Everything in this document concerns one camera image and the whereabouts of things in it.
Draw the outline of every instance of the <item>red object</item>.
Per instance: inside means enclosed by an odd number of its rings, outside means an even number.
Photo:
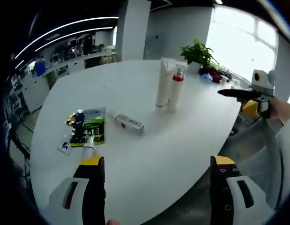
[[[173,76],[173,80],[175,80],[175,81],[184,81],[184,77],[182,77],[182,76]]]

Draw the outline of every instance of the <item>tube with red cap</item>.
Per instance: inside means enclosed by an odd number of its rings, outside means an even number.
[[[184,77],[186,75],[187,63],[177,62],[177,73],[174,74],[172,79],[172,89],[168,103],[168,109],[172,112],[176,111],[179,96],[182,90]]]

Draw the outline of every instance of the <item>white cabinet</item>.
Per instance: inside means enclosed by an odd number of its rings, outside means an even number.
[[[84,60],[75,60],[74,62],[68,62],[69,74],[84,69]]]
[[[49,86],[45,76],[32,78],[22,83],[22,93],[29,112],[33,112],[40,108],[47,95],[49,94]]]

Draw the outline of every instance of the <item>ceiling light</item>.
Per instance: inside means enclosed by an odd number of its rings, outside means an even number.
[[[56,31],[56,30],[58,30],[58,29],[60,29],[60,28],[64,28],[64,27],[66,27],[66,26],[69,26],[69,25],[72,25],[72,24],[75,24],[75,23],[85,22],[85,21],[91,21],[91,20],[103,20],[103,19],[118,19],[118,18],[119,18],[119,17],[117,17],[117,16],[96,17],[96,18],[90,18],[90,19],[79,20],[79,21],[76,21],[76,22],[67,23],[67,24],[65,24],[65,25],[62,25],[62,26],[60,26],[60,27],[57,27],[57,28],[55,28],[55,29],[53,29],[53,30],[51,30],[51,31],[49,31],[49,32],[47,32],[47,33],[45,33],[45,34],[43,34],[42,36],[40,36],[40,37],[38,37],[37,39],[35,39],[34,41],[32,41],[29,45],[27,45],[25,48],[23,48],[22,51],[20,51],[20,52],[16,55],[15,59],[18,58],[19,55],[22,54],[22,52],[24,52],[24,51],[25,51],[29,46],[31,46],[33,43],[35,43],[35,42],[38,41],[39,39],[43,38],[43,37],[46,36],[47,34],[50,34],[50,33],[54,32],[54,31]]]
[[[72,33],[72,34],[67,34],[67,35],[65,35],[65,36],[59,37],[59,38],[57,38],[57,39],[55,39],[55,40],[53,40],[53,41],[48,42],[47,44],[45,44],[45,45],[43,45],[43,46],[41,46],[41,47],[39,47],[38,49],[35,50],[35,52],[37,52],[37,51],[40,50],[41,48],[44,48],[45,46],[47,46],[47,45],[49,45],[49,44],[51,44],[51,43],[53,43],[53,42],[55,42],[55,41],[58,41],[58,40],[60,40],[60,39],[62,39],[62,38],[69,37],[69,36],[74,35],[74,34],[79,34],[79,33],[88,32],[88,31],[92,31],[92,30],[105,30],[105,29],[112,29],[112,27],[93,28],[93,29],[88,29],[88,30],[78,31],[78,32],[75,32],[75,33]]]
[[[24,60],[22,60],[22,61],[18,64],[18,66],[15,67],[15,69],[17,69],[17,68],[19,67],[19,65],[21,65],[23,62],[24,62]]]

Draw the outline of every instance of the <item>finger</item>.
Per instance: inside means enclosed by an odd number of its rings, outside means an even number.
[[[107,222],[107,225],[120,225],[120,222],[115,219],[111,219]]]

